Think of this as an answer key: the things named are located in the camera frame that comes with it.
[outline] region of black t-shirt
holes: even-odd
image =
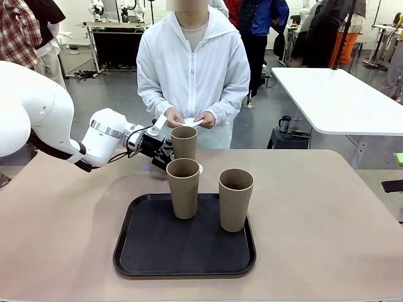
[[[48,29],[48,23],[57,24],[65,20],[65,16],[53,0],[24,0],[26,5],[32,10],[35,18],[40,24],[40,34],[42,43],[37,49],[43,47],[54,38]]]

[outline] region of white wall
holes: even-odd
[[[123,0],[117,0],[118,4],[121,4]],[[72,43],[76,44],[88,44],[88,39],[86,38],[86,30],[76,25],[82,23],[83,21],[93,21],[93,17],[88,11],[88,6],[91,4],[90,0],[55,0],[55,2],[63,10],[67,19],[62,23],[62,31],[71,31],[74,37]],[[310,0],[311,5],[315,3],[315,0]],[[367,12],[366,20],[363,28],[363,35],[360,36],[361,40],[373,41],[376,37],[376,30],[371,29],[371,25],[375,18],[375,13],[378,7],[378,0],[366,0],[367,2]],[[290,15],[298,14],[300,8],[302,7],[302,0],[287,0],[290,7]],[[145,21],[151,23],[151,10],[150,2],[146,1],[146,13]],[[163,19],[166,12],[166,0],[155,0],[153,2],[154,7],[154,19],[156,22]],[[403,12],[403,1],[402,0],[382,0],[377,23],[391,23],[397,12]],[[277,34],[272,31],[268,37],[268,49],[273,48],[273,43]],[[366,44],[365,48],[371,48],[372,44]]]

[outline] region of tray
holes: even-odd
[[[125,276],[228,276],[245,274],[256,260],[246,218],[237,233],[220,226],[218,194],[199,194],[189,220],[175,217],[170,194],[146,194],[128,207],[113,254]]]

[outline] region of brown cup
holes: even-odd
[[[175,216],[189,219],[197,212],[200,166],[193,159],[175,159],[166,167]]]
[[[180,126],[172,129],[171,140],[175,159],[196,159],[197,130]]]
[[[241,169],[228,169],[219,176],[220,222],[224,230],[238,232],[245,224],[254,179]]]

